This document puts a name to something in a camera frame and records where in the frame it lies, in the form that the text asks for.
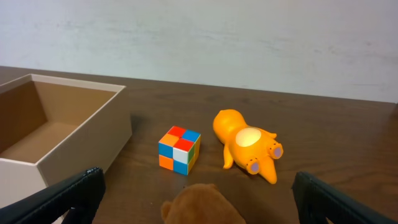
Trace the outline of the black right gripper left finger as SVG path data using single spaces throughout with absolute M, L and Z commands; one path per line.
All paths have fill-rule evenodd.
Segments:
M 106 190 L 103 170 L 93 167 L 1 209 L 1 223 L 91 224 Z

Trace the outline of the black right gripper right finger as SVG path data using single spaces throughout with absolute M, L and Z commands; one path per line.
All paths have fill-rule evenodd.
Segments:
M 296 173 L 292 191 L 301 224 L 397 224 L 308 172 Z

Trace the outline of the orange rubber animal toy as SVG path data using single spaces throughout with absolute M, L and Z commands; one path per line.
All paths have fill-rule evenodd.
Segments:
M 274 161 L 284 153 L 276 133 L 248 125 L 237 110 L 221 110 L 213 120 L 213 130 L 224 145 L 224 169 L 233 164 L 251 175 L 259 174 L 270 184 L 277 182 Z

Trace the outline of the colourful puzzle cube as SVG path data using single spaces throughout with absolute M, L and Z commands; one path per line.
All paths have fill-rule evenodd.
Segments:
M 172 126 L 159 140 L 159 165 L 182 175 L 188 175 L 200 153 L 201 134 Z

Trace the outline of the brown plush toy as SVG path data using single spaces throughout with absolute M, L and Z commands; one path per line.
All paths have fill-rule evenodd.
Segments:
M 245 224 L 234 205 L 215 184 L 193 184 L 161 208 L 164 223 L 169 224 Z

